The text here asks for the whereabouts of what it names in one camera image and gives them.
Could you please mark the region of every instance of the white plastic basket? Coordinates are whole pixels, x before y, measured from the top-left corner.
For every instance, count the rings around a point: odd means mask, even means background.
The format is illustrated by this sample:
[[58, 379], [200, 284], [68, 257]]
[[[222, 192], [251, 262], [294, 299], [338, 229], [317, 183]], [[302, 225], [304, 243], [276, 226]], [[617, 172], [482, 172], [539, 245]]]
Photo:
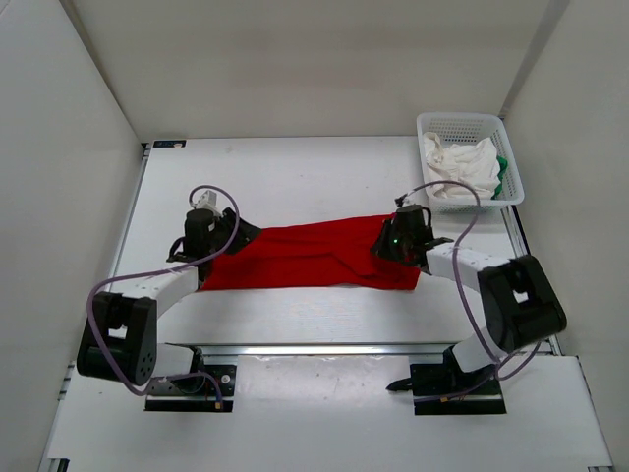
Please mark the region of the white plastic basket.
[[[444, 147], [452, 144], [473, 145], [484, 138], [491, 138], [498, 150], [498, 155], [507, 162], [507, 170], [502, 178], [502, 192], [495, 200], [481, 200], [486, 209], [501, 209], [509, 205], [518, 205], [524, 200], [524, 189], [515, 163], [513, 150], [507, 138], [502, 121], [493, 115], [482, 113], [422, 113], [417, 117], [417, 134], [420, 140], [420, 159], [422, 172], [426, 178], [428, 165], [423, 135], [434, 132], [441, 138]], [[426, 188], [430, 209], [433, 211], [470, 211], [476, 207], [469, 199], [444, 199], [435, 197], [430, 187]]]

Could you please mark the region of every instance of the green cloth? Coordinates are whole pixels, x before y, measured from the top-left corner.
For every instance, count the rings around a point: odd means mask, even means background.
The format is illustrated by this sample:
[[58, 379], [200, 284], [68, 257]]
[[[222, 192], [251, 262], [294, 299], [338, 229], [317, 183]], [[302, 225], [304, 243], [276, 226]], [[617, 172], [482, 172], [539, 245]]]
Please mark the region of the green cloth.
[[507, 167], [509, 166], [509, 163], [507, 162], [507, 159], [505, 159], [501, 155], [499, 155], [497, 157], [497, 159], [498, 159], [498, 164], [500, 164], [500, 170], [498, 171], [498, 179], [500, 180], [500, 183], [495, 188], [495, 192], [493, 193], [493, 197], [491, 197], [492, 200], [495, 200], [495, 198], [498, 195], [500, 195], [500, 192], [502, 192], [502, 178], [504, 177], [504, 173], [507, 171]]

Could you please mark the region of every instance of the white table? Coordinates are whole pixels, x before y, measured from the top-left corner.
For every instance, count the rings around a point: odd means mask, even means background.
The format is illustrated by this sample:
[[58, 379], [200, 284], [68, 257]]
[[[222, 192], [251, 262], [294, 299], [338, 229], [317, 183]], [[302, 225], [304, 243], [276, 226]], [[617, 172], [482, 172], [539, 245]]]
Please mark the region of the white table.
[[[188, 194], [203, 183], [230, 192], [246, 220], [267, 227], [390, 213], [393, 200], [423, 180], [413, 137], [192, 140], [181, 148], [154, 148], [118, 273], [164, 264], [183, 234]], [[434, 233], [454, 239], [468, 221], [465, 214], [437, 217]], [[514, 256], [499, 212], [485, 214], [466, 244]], [[480, 297], [470, 292], [470, 299], [484, 324]], [[454, 284], [426, 275], [414, 292], [334, 287], [198, 293], [159, 322], [159, 340], [179, 343], [428, 343], [471, 333]]]
[[[161, 267], [182, 234], [188, 191], [197, 184], [224, 187], [243, 217], [263, 227], [391, 212], [393, 199], [421, 182], [416, 138], [194, 140], [153, 149], [118, 273]], [[468, 217], [436, 218], [435, 235], [456, 237]], [[514, 255], [500, 213], [485, 214], [468, 243]], [[483, 323], [480, 300], [470, 297]], [[251, 356], [300, 349], [405, 354], [403, 346], [382, 344], [458, 341], [471, 330], [447, 280], [423, 275], [413, 293], [355, 287], [200, 293], [173, 307], [158, 330], [162, 342], [236, 344], [223, 352], [250, 354], [238, 361], [234, 412], [143, 412], [143, 401], [119, 384], [74, 375], [48, 457], [69, 458], [70, 472], [586, 472], [610, 465], [575, 358], [540, 355], [503, 383], [506, 415], [415, 417], [410, 395], [384, 390], [408, 376], [406, 355]]]

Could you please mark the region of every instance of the white towel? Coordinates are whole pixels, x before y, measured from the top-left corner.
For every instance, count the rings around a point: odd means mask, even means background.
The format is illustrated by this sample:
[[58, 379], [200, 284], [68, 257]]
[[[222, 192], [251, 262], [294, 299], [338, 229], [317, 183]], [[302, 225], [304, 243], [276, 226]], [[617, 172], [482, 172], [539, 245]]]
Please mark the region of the white towel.
[[[473, 187], [481, 199], [493, 197], [500, 185], [497, 150], [490, 138], [473, 146], [452, 145], [444, 148], [436, 133], [424, 133], [424, 148], [429, 175], [434, 180], [456, 180]], [[458, 185], [435, 185], [426, 188], [435, 197], [443, 199], [474, 199], [474, 196]]]

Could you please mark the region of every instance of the white wall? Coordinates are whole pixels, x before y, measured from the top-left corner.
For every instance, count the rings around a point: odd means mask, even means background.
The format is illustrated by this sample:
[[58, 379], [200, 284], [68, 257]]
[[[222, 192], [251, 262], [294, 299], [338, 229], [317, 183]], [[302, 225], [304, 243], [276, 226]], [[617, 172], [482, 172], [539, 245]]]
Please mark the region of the white wall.
[[497, 114], [548, 3], [74, 1], [143, 141], [410, 135], [423, 111]]
[[0, 1], [0, 470], [36, 470], [142, 149], [56, 0]]
[[628, 22], [627, 2], [573, 0], [507, 118], [524, 229], [619, 470], [629, 470]]

